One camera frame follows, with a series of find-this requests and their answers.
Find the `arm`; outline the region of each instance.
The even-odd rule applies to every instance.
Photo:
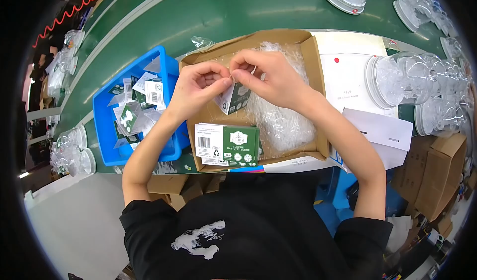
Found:
[[[384,220],[386,175],[378,154],[320,92],[303,82],[283,54],[242,50],[232,58],[230,71],[235,80],[260,97],[295,110],[320,128],[358,179],[360,192],[355,217]],[[264,81],[259,79],[262,73]]]
[[[150,201],[147,182],[165,144],[182,122],[232,84],[229,76],[229,70],[215,62],[182,69],[169,106],[124,167],[122,192],[126,206],[133,200]]]

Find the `black clothing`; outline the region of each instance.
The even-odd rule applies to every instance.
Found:
[[[309,175],[229,173],[179,212],[131,202],[120,219],[137,279],[380,279],[392,224],[348,219],[333,239]]]

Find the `cardboard box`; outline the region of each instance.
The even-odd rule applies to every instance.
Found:
[[[395,170],[391,185],[433,221],[459,186],[465,155],[466,137],[462,134],[413,137],[404,165]]]
[[[151,200],[162,198],[176,211],[179,211],[189,200],[202,195],[201,181],[197,178],[188,180],[188,176],[152,175],[147,183],[147,191]]]
[[[472,169],[469,178],[467,179],[467,185],[471,190],[474,190],[477,185],[477,170],[475,168]]]
[[[264,41],[271,43],[279,43],[283,47],[291,50],[300,50],[305,62],[305,69],[310,81],[310,86],[325,94],[323,70],[321,68],[321,61],[319,58],[318,46],[316,39],[304,30],[291,29],[276,29],[259,31],[246,36],[231,39],[225,42],[213,45],[206,51],[200,51],[188,55],[182,59],[179,68],[182,69],[187,65],[196,64],[215,60],[223,65],[228,66],[233,54],[243,50],[259,48]],[[231,115],[225,115],[220,107],[214,101],[209,102],[203,107],[194,117],[187,120],[188,133],[194,155],[194,162],[197,170],[200,172],[215,172],[224,170],[223,166],[205,165],[202,160],[195,156],[195,124],[199,122],[228,124],[228,125],[243,125],[253,126],[255,122],[251,121],[245,114],[243,109],[234,112]],[[276,155],[271,145],[265,136],[260,138],[264,150],[264,160],[259,161],[258,165],[277,163],[284,160],[289,160],[297,157],[312,156],[319,160],[325,161],[330,154],[329,143],[322,131],[317,130],[315,140],[305,146],[301,146],[294,151],[283,153],[279,158],[274,158]]]

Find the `person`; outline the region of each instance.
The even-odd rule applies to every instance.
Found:
[[[354,217],[339,224],[334,238],[313,209],[317,180],[310,172],[228,173],[218,191],[190,200],[178,212],[164,200],[150,201],[146,184],[164,145],[182,122],[232,84],[231,77],[308,118],[353,171],[360,185]],[[280,52],[242,50],[230,69],[216,62],[184,67],[169,106],[125,165],[122,189],[120,220],[137,279],[382,277],[392,229],[384,221],[384,166],[365,137]]]

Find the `green table surface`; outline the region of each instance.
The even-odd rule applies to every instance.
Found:
[[[336,9],[326,0],[164,0],[135,19],[99,52],[65,104],[56,133],[74,127],[86,116],[92,110],[94,93],[136,58],[156,45],[164,46],[172,57],[180,56],[194,48],[191,36],[220,42],[272,28],[349,30],[396,39],[445,58],[439,39],[444,34],[433,23],[422,25],[416,33],[410,32],[398,18],[393,1],[368,0],[364,12],[356,16]],[[129,6],[125,2],[118,0],[85,38],[78,51],[78,68],[102,37],[128,13],[124,9],[134,9],[142,0],[131,0]],[[110,12],[115,8],[117,14]],[[112,167],[102,163],[99,148],[94,144],[94,121],[86,127],[97,172],[113,173]],[[184,149],[179,160],[167,165],[177,173],[195,172],[190,149]]]

